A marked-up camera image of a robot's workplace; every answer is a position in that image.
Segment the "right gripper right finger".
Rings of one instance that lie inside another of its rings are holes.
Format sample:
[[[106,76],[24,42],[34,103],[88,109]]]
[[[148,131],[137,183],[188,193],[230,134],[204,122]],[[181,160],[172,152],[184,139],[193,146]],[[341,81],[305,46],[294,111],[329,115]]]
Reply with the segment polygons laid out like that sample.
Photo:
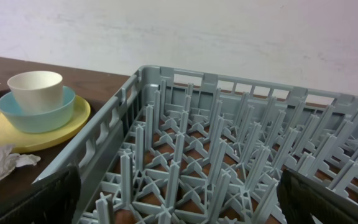
[[[358,224],[358,205],[335,194],[302,174],[285,169],[277,186],[277,198],[288,224]]]

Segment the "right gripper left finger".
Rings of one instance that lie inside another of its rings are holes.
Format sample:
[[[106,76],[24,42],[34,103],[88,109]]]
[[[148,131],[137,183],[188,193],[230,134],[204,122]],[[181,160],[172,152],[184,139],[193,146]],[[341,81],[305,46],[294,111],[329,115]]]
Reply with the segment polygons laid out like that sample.
[[[67,166],[0,203],[0,223],[70,223],[80,192],[78,169]]]

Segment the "white tissue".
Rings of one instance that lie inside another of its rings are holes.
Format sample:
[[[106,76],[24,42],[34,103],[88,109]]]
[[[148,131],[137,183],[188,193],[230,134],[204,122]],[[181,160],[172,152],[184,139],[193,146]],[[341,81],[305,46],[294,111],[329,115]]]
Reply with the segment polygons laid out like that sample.
[[[15,168],[35,166],[41,160],[41,157],[33,154],[12,153],[13,148],[13,144],[0,147],[0,180],[7,177]]]

